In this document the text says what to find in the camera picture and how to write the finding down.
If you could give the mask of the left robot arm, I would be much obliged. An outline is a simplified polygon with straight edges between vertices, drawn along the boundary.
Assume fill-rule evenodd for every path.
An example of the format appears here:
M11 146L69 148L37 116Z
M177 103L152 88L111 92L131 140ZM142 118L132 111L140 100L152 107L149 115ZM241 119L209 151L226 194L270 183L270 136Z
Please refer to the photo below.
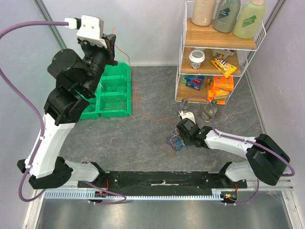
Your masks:
M38 136L41 144L33 150L33 160L17 162L20 171L30 175L33 189L59 188L68 181L87 181L93 187L104 184L105 172L97 163L75 163L59 155L67 135L89 106L89 99L96 97L105 66L118 64L114 59L116 35L103 35L102 39L104 47L87 38L78 39L84 58L72 49L64 49L54 55L47 68L56 84L44 105L44 133Z

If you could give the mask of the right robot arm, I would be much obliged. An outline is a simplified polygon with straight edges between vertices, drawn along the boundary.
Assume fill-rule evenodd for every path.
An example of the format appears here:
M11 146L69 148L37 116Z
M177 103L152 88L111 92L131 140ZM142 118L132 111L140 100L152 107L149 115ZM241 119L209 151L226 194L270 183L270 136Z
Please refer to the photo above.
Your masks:
M209 126L199 128L188 118L181 120L176 127L186 146L223 150L245 159L240 163L230 163L218 176L219 184L225 188L237 181L252 179L275 186L290 163L289 156L266 134L241 137L219 133Z

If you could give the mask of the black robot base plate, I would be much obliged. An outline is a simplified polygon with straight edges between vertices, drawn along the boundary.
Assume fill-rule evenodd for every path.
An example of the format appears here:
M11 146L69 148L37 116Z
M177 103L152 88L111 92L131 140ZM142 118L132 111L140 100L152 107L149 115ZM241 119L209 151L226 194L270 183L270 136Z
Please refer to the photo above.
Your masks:
M204 171L110 171L99 175L92 184L109 189L161 185L200 186L206 189L247 188L245 180L233 182L222 173Z

